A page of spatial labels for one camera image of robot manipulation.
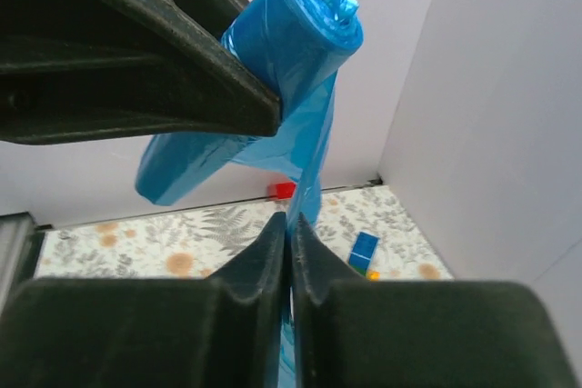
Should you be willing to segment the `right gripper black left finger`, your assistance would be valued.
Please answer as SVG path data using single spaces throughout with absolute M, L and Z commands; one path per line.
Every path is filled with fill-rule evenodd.
M 4 387 L 274 387 L 286 217 L 205 279 L 35 279 L 1 315 Z

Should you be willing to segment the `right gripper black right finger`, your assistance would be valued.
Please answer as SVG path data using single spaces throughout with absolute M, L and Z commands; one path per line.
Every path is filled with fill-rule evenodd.
M 576 387 L 545 306 L 522 284 L 378 281 L 300 218 L 290 242 L 301 387 Z

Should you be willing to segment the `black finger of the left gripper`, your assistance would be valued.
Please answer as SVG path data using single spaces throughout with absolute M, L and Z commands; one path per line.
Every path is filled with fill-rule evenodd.
M 246 0 L 1 0 L 1 137 L 271 136 L 282 103 L 220 42 Z

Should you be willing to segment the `blue trash bag roll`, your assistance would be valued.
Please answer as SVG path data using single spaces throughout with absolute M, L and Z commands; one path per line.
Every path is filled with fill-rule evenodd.
M 156 383 L 286 387 L 294 381 L 290 240 L 320 211 L 336 76 L 363 42 L 357 8 L 357 0 L 252 0 L 221 43 L 280 97 L 276 134 L 158 134 L 148 144 L 135 189 L 156 205 L 175 203 L 231 162 L 283 174 L 296 186 L 288 209 L 215 273 L 155 282 L 177 319 Z

